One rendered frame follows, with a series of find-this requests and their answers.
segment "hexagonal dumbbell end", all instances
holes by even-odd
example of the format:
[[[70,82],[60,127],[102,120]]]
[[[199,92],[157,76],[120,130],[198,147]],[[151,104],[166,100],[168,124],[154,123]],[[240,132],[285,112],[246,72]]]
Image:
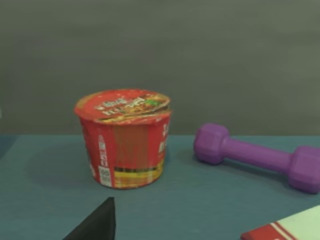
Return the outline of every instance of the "hexagonal dumbbell end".
[[[226,127],[214,123],[204,124],[197,130],[193,142],[196,157],[213,165],[222,163],[224,157],[221,155],[221,145],[226,137],[229,137]]]
[[[288,183],[308,193],[320,192],[320,149],[299,146],[291,156]]]

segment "purple dumbbell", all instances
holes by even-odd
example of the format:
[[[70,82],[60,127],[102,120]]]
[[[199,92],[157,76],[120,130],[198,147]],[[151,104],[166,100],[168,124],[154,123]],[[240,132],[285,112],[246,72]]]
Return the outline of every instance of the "purple dumbbell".
[[[232,139],[226,127],[206,123],[197,130],[193,149],[203,162],[217,165],[224,158],[238,160],[286,174],[289,185],[298,190],[320,192],[320,148],[299,146],[291,154]]]

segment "cup lid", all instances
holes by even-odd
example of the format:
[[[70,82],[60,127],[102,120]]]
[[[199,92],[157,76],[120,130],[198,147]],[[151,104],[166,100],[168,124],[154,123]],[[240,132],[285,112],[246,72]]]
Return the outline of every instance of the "cup lid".
[[[108,125],[152,124],[169,117],[170,98],[154,91],[126,88],[96,92],[80,99],[75,113]]]

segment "blue table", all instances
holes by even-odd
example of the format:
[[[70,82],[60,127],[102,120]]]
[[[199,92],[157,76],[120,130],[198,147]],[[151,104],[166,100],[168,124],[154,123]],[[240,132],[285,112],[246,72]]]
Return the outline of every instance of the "blue table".
[[[320,137],[245,136],[284,151],[320,147]],[[197,162],[193,136],[170,136],[155,183],[113,190],[90,174],[79,135],[0,137],[0,239],[59,240],[107,197],[115,197],[117,240],[238,240],[240,234],[320,204],[286,178],[225,161]]]

